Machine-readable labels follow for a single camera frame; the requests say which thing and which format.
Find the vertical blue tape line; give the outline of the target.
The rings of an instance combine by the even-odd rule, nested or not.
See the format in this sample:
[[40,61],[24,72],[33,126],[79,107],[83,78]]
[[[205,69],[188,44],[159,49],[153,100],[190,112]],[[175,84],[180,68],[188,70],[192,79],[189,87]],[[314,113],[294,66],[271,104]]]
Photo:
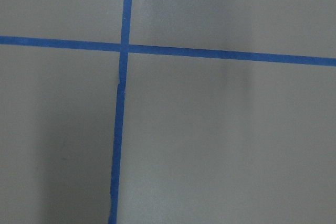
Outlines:
[[121,44],[119,52],[119,83],[117,86],[116,114],[114,121],[114,140],[111,167],[111,186],[110,186],[110,214],[108,223],[117,223],[118,197],[120,181],[120,164],[122,150],[122,134],[124,119],[125,90],[127,83],[129,39],[131,26],[132,0],[123,0]]

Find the horizontal blue tape line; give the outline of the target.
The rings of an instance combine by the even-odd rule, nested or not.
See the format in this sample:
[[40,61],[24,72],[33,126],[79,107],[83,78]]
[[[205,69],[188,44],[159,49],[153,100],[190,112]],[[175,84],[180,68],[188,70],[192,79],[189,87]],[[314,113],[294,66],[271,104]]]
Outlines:
[[[29,37],[15,37],[15,36],[1,36],[1,44],[15,45],[15,46],[111,51],[111,52],[119,52],[121,50],[121,45],[115,43],[61,40],[61,39],[43,39],[43,38],[29,38]],[[147,46],[147,45],[129,45],[128,52],[135,54],[262,61],[262,62],[291,63],[291,64],[328,66],[328,67],[335,66],[334,58],[263,54],[256,52],[238,52],[238,51],[162,47],[162,46]]]

